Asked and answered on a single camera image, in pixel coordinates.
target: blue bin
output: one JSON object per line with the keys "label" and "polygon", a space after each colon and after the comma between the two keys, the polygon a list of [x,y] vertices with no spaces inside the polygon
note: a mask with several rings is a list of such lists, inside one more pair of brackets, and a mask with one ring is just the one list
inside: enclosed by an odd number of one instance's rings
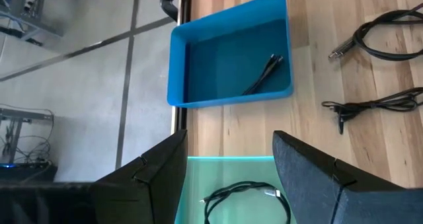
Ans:
{"label": "blue bin", "polygon": [[[272,54],[284,62],[259,89],[242,95]],[[176,27],[167,101],[198,108],[283,98],[293,92],[286,0],[253,0]]]}

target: wooden tabletop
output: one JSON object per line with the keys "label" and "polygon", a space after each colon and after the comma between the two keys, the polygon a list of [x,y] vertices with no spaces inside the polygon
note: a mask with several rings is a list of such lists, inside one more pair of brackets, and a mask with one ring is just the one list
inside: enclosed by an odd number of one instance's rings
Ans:
{"label": "wooden tabletop", "polygon": [[[192,19],[250,0],[192,0]],[[364,102],[423,86],[423,57],[383,61],[359,49],[330,63],[328,54],[364,22],[422,0],[288,0],[295,87],[290,98],[188,111],[190,155],[272,155],[272,133],[286,131],[320,150],[404,187],[423,187],[423,111],[372,110],[338,133],[321,102]],[[423,48],[423,26],[378,26],[371,47]]]}

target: metal edge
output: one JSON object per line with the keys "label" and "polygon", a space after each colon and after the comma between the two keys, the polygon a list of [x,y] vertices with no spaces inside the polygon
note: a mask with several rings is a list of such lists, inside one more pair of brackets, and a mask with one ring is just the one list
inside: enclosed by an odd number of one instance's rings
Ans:
{"label": "metal edge", "polygon": [[[178,26],[191,21],[191,0],[179,0]],[[187,108],[172,107],[171,132],[186,129]]]}

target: concrete floor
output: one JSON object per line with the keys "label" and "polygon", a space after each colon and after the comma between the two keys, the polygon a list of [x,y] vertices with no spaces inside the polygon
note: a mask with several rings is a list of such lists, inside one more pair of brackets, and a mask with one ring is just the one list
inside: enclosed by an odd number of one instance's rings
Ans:
{"label": "concrete floor", "polygon": [[[133,5],[134,0],[46,0],[46,22],[62,27],[65,36],[45,37],[46,47],[39,48],[1,35],[0,77],[128,31]],[[159,0],[140,0],[137,26],[164,17]],[[166,93],[175,26],[170,23],[135,37],[122,165],[171,132]],[[0,103],[55,113],[50,158],[59,167],[57,181],[97,180],[115,169],[127,53],[125,39],[0,83]],[[49,124],[22,129],[22,135],[48,132]],[[21,140],[19,147],[35,143]]]}

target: black handle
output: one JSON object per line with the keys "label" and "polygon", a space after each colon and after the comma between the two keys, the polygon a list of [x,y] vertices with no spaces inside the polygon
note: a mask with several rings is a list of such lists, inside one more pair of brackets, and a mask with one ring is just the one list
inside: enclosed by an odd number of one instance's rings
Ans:
{"label": "black handle", "polygon": [[178,8],[173,5],[173,0],[160,0],[160,7],[175,22],[178,21]]}

